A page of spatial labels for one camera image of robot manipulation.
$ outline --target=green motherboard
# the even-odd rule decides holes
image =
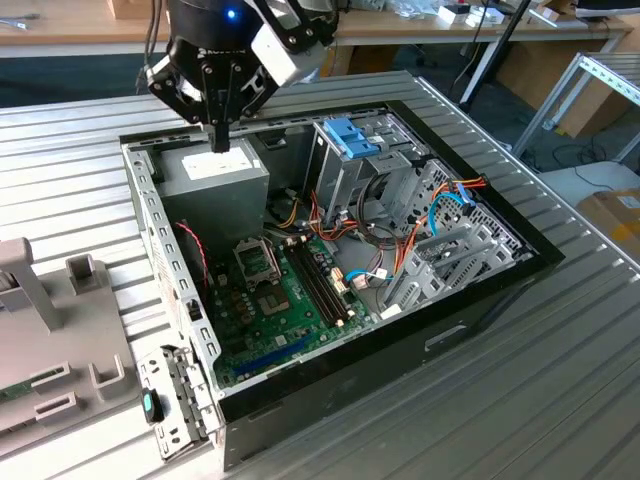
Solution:
[[[325,274],[334,266],[333,258],[321,240],[314,238],[306,242],[304,248]],[[235,259],[229,258],[215,267],[215,287],[208,305],[213,311],[212,323],[222,347],[222,354],[214,364],[222,388],[282,365],[372,323],[362,302],[347,292],[341,302],[349,311],[349,319],[341,326],[328,324],[287,258],[285,247],[276,246],[274,252],[282,274],[278,285],[263,282],[254,291],[249,291]]]

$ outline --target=motherboard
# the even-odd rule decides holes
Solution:
[[[337,290],[333,294],[316,290],[322,285],[334,288],[331,274],[336,267],[322,240],[315,237],[294,245],[283,243],[272,250],[280,279],[255,288],[248,287],[254,284],[248,284],[247,270],[255,275],[269,269],[269,260],[245,257],[249,268],[244,270],[237,258],[215,265],[215,286],[208,304],[222,346],[214,369],[223,388],[329,345],[373,322],[350,290],[341,294]],[[301,257],[312,259],[314,265],[301,266]],[[319,275],[313,283],[309,283],[305,268],[317,269]],[[339,305],[328,306],[326,302],[331,301]]]

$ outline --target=robotic arm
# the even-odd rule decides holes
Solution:
[[[338,13],[329,0],[309,14],[297,0],[267,1],[168,0],[167,55],[147,70],[147,85],[202,124],[214,152],[229,150],[229,124],[320,67],[333,42]]]

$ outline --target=grooved metal surface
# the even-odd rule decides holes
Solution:
[[[281,90],[265,115],[403,100],[566,255],[486,333],[254,457],[233,479],[636,478],[638,266],[432,87],[407,73]],[[0,240],[37,273],[91,252],[111,274],[134,357],[173,332],[134,220],[117,136],[184,125],[149,96],[0,111]],[[142,409],[0,462],[0,478],[218,478],[207,445],[164,465]]]
[[[640,53],[587,53],[580,67],[640,106]]]

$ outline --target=green circuit board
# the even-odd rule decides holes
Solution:
[[[333,266],[333,258],[321,240],[309,241],[307,248],[325,270]],[[263,283],[251,292],[235,259],[228,258],[217,265],[217,272],[225,272],[225,284],[215,282],[209,307],[214,313],[213,327],[222,347],[214,370],[223,388],[372,324],[365,306],[349,292],[344,304],[354,315],[342,327],[327,326],[282,248],[275,247],[275,257],[282,273],[280,286],[289,307],[271,315],[265,315],[260,305],[260,297],[264,296],[261,288],[271,289],[271,285]]]
[[[0,404],[30,394],[33,391],[31,388],[33,382],[34,380],[29,379],[0,389]]]

